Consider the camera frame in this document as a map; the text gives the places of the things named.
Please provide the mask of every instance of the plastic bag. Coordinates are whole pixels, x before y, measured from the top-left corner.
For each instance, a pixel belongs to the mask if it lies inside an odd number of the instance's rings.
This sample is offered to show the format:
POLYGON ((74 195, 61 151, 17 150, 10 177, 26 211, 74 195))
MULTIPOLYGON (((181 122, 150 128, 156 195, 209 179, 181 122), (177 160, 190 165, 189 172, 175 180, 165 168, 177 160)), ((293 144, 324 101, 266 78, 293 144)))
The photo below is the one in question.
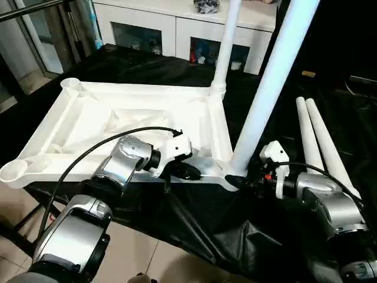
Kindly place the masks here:
POLYGON ((215 14, 220 8, 221 0, 194 0, 194 6, 199 14, 215 14))

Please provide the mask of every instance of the shelf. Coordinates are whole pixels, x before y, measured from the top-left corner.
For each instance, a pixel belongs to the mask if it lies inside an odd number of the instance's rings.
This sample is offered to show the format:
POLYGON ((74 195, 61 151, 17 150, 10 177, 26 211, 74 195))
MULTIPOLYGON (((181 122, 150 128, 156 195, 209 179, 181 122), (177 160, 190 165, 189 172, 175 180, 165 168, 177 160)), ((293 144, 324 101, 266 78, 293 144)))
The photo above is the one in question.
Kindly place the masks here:
MULTIPOLYGON (((203 15, 195 11, 193 0, 94 0, 93 2, 217 24, 225 24, 229 7, 229 0, 222 0, 218 13, 203 15)), ((273 32, 276 10, 276 4, 243 1, 237 26, 273 32)))

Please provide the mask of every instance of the cabinet door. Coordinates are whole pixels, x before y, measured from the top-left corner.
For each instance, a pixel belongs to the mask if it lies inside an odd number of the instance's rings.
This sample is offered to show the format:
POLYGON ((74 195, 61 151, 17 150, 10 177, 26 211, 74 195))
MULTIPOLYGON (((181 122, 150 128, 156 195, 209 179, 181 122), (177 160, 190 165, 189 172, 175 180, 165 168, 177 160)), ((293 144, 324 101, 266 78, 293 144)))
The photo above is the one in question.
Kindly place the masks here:
MULTIPOLYGON (((177 18, 176 57, 193 61, 205 52, 209 54, 209 64, 214 65, 224 27, 222 24, 177 18)), ((237 27, 231 56, 231 61, 236 63, 234 66, 242 66, 244 72, 258 74, 271 35, 271 32, 237 27)))
POLYGON ((95 4, 104 44, 176 55, 176 19, 168 15, 95 4))

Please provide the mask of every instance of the black cable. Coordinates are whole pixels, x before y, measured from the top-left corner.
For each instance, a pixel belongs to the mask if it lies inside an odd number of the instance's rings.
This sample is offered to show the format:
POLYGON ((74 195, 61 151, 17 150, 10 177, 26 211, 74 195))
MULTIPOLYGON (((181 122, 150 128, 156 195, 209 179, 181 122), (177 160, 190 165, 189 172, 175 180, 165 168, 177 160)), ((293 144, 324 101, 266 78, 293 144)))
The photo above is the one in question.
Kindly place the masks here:
POLYGON ((65 177, 72 170, 72 168, 75 167, 76 164, 79 163, 85 156, 87 156, 89 153, 93 152, 95 149, 99 148, 103 144, 108 143, 108 142, 110 142, 112 140, 115 140, 115 139, 117 139, 119 137, 126 136, 128 134, 133 134, 133 133, 136 133, 138 131, 146 131, 146 130, 170 131, 170 132, 173 133, 174 137, 179 136, 180 134, 182 134, 182 132, 180 132, 180 131, 177 131, 177 130, 174 130, 174 129, 171 129, 171 128, 166 128, 166 127, 143 127, 143 128, 137 128, 137 129, 134 129, 134 130, 125 131, 125 132, 120 133, 120 134, 116 134, 115 136, 109 137, 109 138, 107 138, 107 139, 105 139, 103 141, 100 141, 99 143, 93 145, 90 149, 88 149, 86 152, 84 152, 82 155, 80 155, 75 161, 73 161, 71 163, 71 165, 69 165, 68 168, 60 176, 59 181, 58 181, 56 187, 54 188, 54 190, 51 193, 51 197, 50 197, 49 202, 47 204, 45 213, 43 214, 41 226, 39 227, 38 239, 41 238, 41 236, 42 236, 42 234, 43 234, 43 232, 45 230, 46 223, 47 223, 47 218, 48 218, 48 214, 49 214, 51 206, 52 206, 52 204, 54 202, 54 199, 55 199, 55 196, 56 196, 56 194, 58 192, 58 189, 61 186, 61 183, 63 182, 63 180, 65 179, 65 177))

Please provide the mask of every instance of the white plastic tray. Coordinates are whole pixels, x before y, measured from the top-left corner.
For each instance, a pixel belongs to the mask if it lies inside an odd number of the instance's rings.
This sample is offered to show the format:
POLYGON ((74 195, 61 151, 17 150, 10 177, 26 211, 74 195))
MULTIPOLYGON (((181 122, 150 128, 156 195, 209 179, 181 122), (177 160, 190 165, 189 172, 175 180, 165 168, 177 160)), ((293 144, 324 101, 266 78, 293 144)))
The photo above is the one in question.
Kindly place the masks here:
MULTIPOLYGON (((232 157, 221 96, 209 88, 164 85, 106 84, 62 81, 61 94, 17 159, 0 169, 0 181, 21 188, 36 181, 57 181, 82 152, 122 131, 163 126, 188 135, 193 157, 187 162, 203 175, 200 182, 219 183, 222 167, 232 157)), ((134 134, 158 148, 171 133, 134 134)), ((65 181, 88 179, 117 141, 98 148, 75 166, 65 181)), ((147 172, 134 181, 158 182, 147 172)))

